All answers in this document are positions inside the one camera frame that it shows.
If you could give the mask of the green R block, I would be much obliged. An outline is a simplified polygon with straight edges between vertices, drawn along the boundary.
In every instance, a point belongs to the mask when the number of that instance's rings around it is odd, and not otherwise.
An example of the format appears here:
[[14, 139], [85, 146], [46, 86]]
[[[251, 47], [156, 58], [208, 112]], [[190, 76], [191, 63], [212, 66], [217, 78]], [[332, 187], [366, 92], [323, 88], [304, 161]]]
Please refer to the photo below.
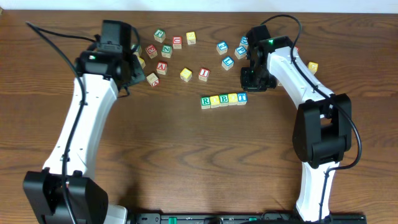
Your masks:
[[211, 108], [211, 102], [208, 96], [201, 97], [201, 108], [203, 110]]

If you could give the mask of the blue T block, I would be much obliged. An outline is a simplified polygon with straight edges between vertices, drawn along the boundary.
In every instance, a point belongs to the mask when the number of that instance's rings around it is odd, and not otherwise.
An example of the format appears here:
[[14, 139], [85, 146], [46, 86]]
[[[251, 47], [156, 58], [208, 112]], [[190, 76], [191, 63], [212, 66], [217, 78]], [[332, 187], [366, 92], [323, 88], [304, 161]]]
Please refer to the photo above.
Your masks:
[[246, 92], [237, 93], [238, 103], [237, 105], [245, 105], [248, 102], [248, 96]]

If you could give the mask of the green B block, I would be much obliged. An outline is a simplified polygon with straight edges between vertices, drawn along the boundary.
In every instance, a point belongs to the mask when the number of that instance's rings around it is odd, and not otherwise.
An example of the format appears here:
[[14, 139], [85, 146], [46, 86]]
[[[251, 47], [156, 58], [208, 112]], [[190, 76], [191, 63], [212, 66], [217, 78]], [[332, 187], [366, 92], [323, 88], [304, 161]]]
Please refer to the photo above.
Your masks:
[[220, 99], [220, 106], [228, 106], [229, 105], [228, 94], [219, 95], [219, 99]]

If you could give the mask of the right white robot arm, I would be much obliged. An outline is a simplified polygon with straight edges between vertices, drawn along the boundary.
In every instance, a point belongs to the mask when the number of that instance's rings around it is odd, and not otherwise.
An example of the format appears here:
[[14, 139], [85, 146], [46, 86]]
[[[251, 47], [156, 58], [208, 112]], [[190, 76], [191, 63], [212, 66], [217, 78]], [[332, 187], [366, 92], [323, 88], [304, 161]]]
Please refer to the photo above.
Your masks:
[[297, 109], [292, 144], [302, 162], [302, 183], [295, 209], [304, 222], [324, 221], [335, 170], [351, 147], [351, 113], [346, 94], [335, 95], [305, 66], [287, 36], [271, 37], [265, 25], [246, 34], [248, 67], [241, 70], [245, 91], [266, 91], [278, 83]]

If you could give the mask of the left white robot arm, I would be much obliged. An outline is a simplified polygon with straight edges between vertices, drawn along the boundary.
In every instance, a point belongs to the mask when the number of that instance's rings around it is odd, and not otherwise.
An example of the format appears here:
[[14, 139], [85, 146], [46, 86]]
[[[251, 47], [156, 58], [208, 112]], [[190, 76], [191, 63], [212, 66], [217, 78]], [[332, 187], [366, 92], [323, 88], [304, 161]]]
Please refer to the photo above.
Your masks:
[[107, 116], [121, 90], [144, 80], [135, 27], [105, 20], [102, 32], [74, 61], [73, 98], [59, 139], [39, 172], [29, 171], [25, 195], [39, 223], [128, 223], [95, 183], [96, 155]]

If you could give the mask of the yellow O block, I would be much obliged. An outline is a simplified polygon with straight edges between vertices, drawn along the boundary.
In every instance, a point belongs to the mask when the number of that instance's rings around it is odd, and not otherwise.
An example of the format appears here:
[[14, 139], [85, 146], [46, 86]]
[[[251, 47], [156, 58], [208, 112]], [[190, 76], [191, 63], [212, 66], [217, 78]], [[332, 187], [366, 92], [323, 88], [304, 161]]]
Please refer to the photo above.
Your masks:
[[211, 96], [210, 97], [210, 104], [211, 104], [211, 108], [217, 108], [220, 106], [220, 97], [218, 95], [215, 96]]
[[237, 105], [238, 104], [238, 94], [237, 93], [229, 93], [228, 94], [228, 105]]

